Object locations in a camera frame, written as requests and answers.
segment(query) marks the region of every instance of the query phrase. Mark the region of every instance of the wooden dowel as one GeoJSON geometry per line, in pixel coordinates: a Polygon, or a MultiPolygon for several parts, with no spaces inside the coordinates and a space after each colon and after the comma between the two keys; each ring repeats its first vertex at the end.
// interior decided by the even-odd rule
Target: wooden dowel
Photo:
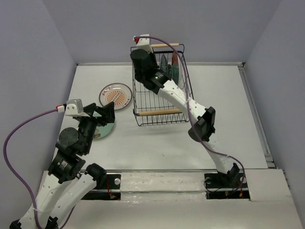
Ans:
{"type": "MultiPolygon", "coordinates": [[[[171,46],[178,46],[179,43],[170,43],[171,46]]],[[[152,48],[163,48],[167,47],[167,44],[152,44],[152,48]]]]}
{"type": "Polygon", "coordinates": [[[157,111],[142,111],[139,113],[139,116],[169,115],[169,114],[178,114],[178,113],[181,113],[181,111],[175,108],[175,109],[157,110],[157,111]]]}

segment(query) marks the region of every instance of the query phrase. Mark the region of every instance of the plate in dish rack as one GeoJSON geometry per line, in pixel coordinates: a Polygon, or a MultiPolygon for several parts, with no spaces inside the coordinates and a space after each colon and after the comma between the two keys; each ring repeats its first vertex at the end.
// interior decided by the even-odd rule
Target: plate in dish rack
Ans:
{"type": "Polygon", "coordinates": [[[102,106],[113,101],[114,109],[120,110],[131,102],[132,91],[123,83],[112,83],[103,88],[99,97],[102,106]]]}

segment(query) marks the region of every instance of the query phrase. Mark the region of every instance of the dish rack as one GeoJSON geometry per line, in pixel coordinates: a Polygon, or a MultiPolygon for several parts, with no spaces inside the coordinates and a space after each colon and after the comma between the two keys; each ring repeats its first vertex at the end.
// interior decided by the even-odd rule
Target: dish rack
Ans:
{"type": "MultiPolygon", "coordinates": [[[[184,45],[180,44],[176,46],[176,49],[180,56],[182,57],[183,64],[185,64],[184,58],[184,45]]],[[[160,65],[160,60],[164,54],[168,63],[172,63],[173,51],[169,47],[162,48],[161,51],[155,51],[156,60],[160,65]]],[[[185,78],[184,73],[179,74],[178,86],[185,92],[185,78]]],[[[189,85],[189,96],[193,98],[193,90],[190,82],[190,77],[187,72],[187,81],[189,85]]],[[[163,125],[163,124],[175,124],[175,123],[185,123],[189,119],[177,109],[173,104],[167,100],[159,97],[155,93],[146,89],[143,84],[139,83],[135,79],[134,68],[132,66],[132,97],[133,97],[133,114],[138,126],[147,125],[163,125]],[[153,115],[146,115],[145,112],[155,111],[153,115]]]]}

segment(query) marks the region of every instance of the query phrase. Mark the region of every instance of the gray wall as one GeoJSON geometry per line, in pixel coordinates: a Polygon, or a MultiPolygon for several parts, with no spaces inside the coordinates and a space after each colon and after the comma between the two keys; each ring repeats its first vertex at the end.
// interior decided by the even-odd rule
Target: gray wall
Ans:
{"type": "MultiPolygon", "coordinates": [[[[75,63],[41,0],[0,1],[0,145],[19,123],[63,103],[75,63]]],[[[36,191],[55,149],[62,116],[22,128],[9,142],[12,165],[36,191]]],[[[30,207],[26,188],[0,156],[0,228],[30,207]]]]}
{"type": "Polygon", "coordinates": [[[280,0],[44,0],[76,62],[130,62],[132,37],[184,42],[191,62],[246,61],[280,0]]]}
{"type": "Polygon", "coordinates": [[[275,163],[285,169],[305,226],[305,1],[283,0],[247,64],[275,163]]]}

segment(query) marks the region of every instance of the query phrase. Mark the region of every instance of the purple cable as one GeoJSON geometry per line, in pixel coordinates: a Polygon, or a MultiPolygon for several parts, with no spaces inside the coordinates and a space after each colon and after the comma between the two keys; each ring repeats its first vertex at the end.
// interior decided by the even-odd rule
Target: purple cable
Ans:
{"type": "MultiPolygon", "coordinates": [[[[184,62],[182,60],[182,57],[179,55],[178,51],[171,45],[169,44],[168,42],[164,41],[163,39],[160,39],[160,38],[157,38],[157,37],[152,37],[152,36],[135,36],[134,39],[141,39],[141,38],[149,38],[149,39],[153,39],[153,40],[157,40],[157,41],[160,41],[164,44],[166,44],[168,47],[170,47],[173,52],[175,54],[177,54],[177,56],[179,57],[179,60],[182,64],[182,67],[183,67],[183,72],[184,72],[184,78],[185,78],[185,92],[186,92],[186,98],[189,97],[189,86],[188,86],[188,82],[187,82],[187,76],[188,76],[188,71],[187,71],[187,66],[186,64],[184,65],[184,62]]],[[[191,117],[191,111],[190,111],[190,105],[189,105],[189,101],[186,102],[186,106],[187,106],[187,113],[188,113],[188,116],[191,117]]],[[[242,187],[243,185],[243,182],[244,182],[244,178],[245,178],[245,171],[244,171],[244,166],[243,164],[238,160],[236,159],[235,157],[233,156],[230,156],[230,155],[227,155],[227,154],[223,154],[223,153],[219,153],[219,152],[216,152],[214,150],[211,150],[209,147],[207,147],[205,145],[205,143],[203,142],[203,140],[200,138],[199,134],[197,133],[195,127],[194,127],[194,123],[192,122],[192,119],[189,118],[190,120],[190,123],[191,123],[191,127],[192,127],[192,130],[193,132],[195,133],[197,139],[199,140],[199,142],[204,146],[204,148],[208,151],[210,151],[211,153],[213,154],[217,154],[217,155],[220,155],[220,156],[225,156],[225,157],[228,157],[228,158],[231,158],[233,159],[234,161],[236,161],[238,164],[240,164],[240,166],[242,167],[242,171],[243,171],[243,176],[242,176],[242,180],[240,182],[240,185],[235,189],[235,190],[232,190],[231,194],[233,194],[234,192],[236,192],[239,188],[242,187]]]]}
{"type": "MultiPolygon", "coordinates": [[[[24,121],[23,123],[19,124],[15,129],[13,129],[9,135],[6,137],[5,141],[4,141],[4,144],[3,144],[3,157],[4,157],[4,161],[6,163],[6,165],[9,167],[10,171],[15,175],[15,177],[18,178],[18,180],[20,180],[23,185],[26,187],[26,189],[28,190],[29,194],[30,194],[30,198],[32,199],[32,203],[33,203],[33,207],[34,207],[34,217],[35,217],[35,222],[36,222],[36,226],[39,228],[39,229],[42,229],[41,225],[39,224],[38,222],[38,214],[37,214],[37,204],[36,204],[36,201],[35,201],[35,196],[34,196],[34,193],[31,189],[31,187],[29,186],[29,184],[16,172],[16,170],[11,166],[10,162],[9,162],[9,159],[8,159],[8,155],[7,155],[7,145],[8,145],[8,142],[9,142],[9,139],[12,137],[12,135],[18,130],[20,129],[22,126],[24,126],[25,124],[29,123],[30,121],[33,121],[34,119],[36,118],[39,118],[39,117],[42,117],[44,115],[47,115],[47,114],[50,114],[50,113],[53,113],[53,112],[57,112],[58,109],[53,109],[53,110],[50,110],[50,111],[46,111],[44,113],[41,113],[41,114],[38,114],[26,121],[24,121]]],[[[67,224],[70,216],[71,216],[71,213],[73,211],[74,208],[72,208],[70,214],[68,215],[67,219],[66,219],[66,222],[63,224],[63,226],[61,227],[61,229],[67,224]]]]}

